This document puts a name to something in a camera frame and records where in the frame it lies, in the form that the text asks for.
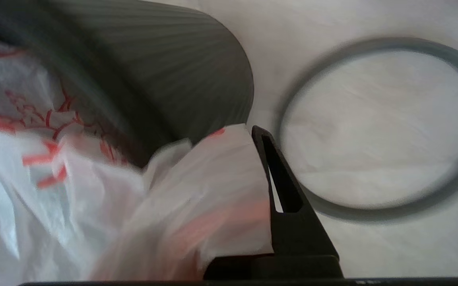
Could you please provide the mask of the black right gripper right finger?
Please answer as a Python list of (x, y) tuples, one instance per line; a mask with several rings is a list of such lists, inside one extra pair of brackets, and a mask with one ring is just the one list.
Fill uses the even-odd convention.
[(270, 132), (252, 128), (269, 183), (273, 255), (252, 262), (254, 278), (342, 278), (339, 255)]

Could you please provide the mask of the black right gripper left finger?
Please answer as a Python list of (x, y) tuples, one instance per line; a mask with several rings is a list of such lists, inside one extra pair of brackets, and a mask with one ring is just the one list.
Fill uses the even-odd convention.
[(209, 263), (203, 279), (250, 279), (256, 259), (274, 255), (240, 255), (216, 257)]

